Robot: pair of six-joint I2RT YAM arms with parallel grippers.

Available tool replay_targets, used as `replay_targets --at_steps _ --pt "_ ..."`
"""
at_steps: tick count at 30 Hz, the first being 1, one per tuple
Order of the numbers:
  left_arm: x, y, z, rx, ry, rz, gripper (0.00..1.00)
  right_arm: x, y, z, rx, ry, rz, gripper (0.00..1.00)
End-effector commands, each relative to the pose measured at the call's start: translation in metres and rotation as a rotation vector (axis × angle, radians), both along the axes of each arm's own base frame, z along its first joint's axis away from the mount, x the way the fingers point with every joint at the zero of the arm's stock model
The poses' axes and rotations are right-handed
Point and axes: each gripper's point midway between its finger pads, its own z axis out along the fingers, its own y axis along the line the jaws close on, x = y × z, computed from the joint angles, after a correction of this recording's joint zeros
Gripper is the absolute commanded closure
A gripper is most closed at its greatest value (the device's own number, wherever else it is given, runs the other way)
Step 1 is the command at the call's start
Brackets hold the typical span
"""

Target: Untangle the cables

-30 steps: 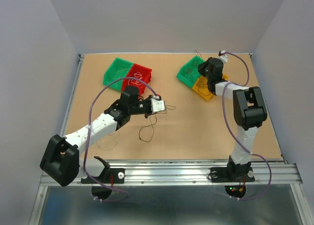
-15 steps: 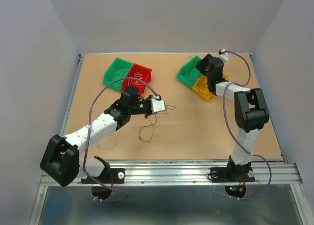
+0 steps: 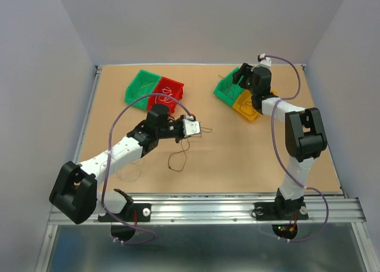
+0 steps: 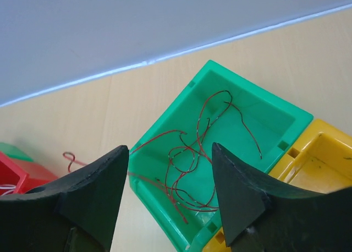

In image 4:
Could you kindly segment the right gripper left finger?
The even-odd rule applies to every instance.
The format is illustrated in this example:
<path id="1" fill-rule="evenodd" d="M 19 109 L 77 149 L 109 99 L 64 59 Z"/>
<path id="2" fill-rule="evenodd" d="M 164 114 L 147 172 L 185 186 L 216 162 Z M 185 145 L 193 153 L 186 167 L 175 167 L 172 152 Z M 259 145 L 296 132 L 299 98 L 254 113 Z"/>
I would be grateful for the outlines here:
<path id="1" fill-rule="evenodd" d="M 1 251 L 110 251 L 127 177 L 121 145 L 25 194 L 1 197 Z"/>

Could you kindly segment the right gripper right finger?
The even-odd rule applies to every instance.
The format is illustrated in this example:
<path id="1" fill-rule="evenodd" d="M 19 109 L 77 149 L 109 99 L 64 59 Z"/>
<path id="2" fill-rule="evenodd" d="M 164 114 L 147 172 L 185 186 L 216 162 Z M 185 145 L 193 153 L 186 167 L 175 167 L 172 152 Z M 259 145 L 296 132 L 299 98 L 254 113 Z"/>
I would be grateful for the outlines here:
<path id="1" fill-rule="evenodd" d="M 232 251 L 351 251 L 351 188 L 323 194 L 295 187 L 219 143 L 212 170 Z"/>

